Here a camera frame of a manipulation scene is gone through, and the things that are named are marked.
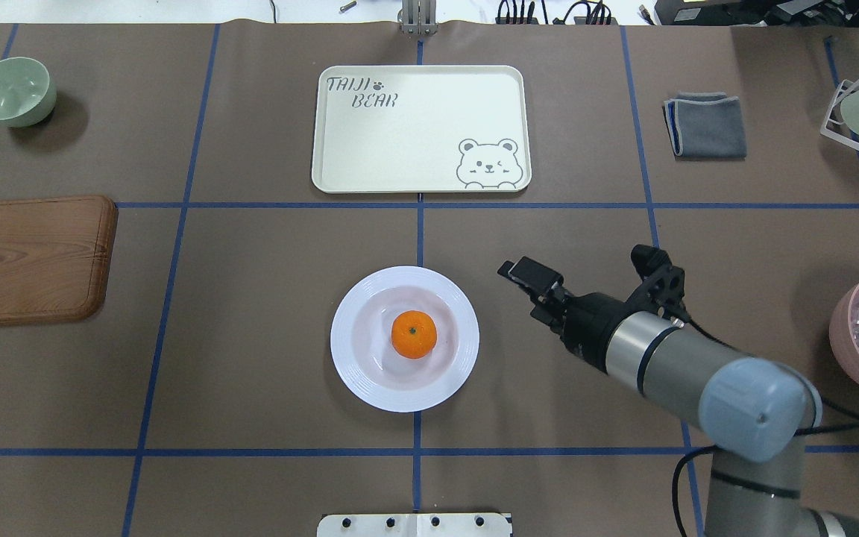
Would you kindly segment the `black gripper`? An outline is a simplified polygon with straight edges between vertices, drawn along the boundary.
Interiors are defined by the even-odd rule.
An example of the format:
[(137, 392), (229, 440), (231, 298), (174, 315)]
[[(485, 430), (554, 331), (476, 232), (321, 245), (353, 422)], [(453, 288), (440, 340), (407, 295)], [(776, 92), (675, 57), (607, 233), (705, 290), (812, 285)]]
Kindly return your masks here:
[(606, 356), (618, 326), (635, 313), (627, 303), (601, 292), (575, 296), (564, 289), (563, 276), (528, 257), (505, 261), (498, 275), (529, 296), (532, 318), (559, 335), (567, 350), (597, 370), (606, 370)]

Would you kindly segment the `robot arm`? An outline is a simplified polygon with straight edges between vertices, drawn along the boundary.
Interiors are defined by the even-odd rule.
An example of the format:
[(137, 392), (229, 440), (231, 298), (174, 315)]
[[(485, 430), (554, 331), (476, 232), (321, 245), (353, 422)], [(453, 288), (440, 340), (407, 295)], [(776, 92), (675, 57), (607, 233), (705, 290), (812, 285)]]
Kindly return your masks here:
[(712, 456), (707, 536), (859, 536), (858, 518), (801, 503), (807, 437), (826, 431), (814, 384), (706, 336), (683, 304), (685, 273), (664, 249), (636, 245), (631, 261), (641, 284), (624, 300), (573, 295), (560, 273), (528, 257), (498, 272), (570, 353), (711, 439), (673, 473), (678, 482), (689, 461)]

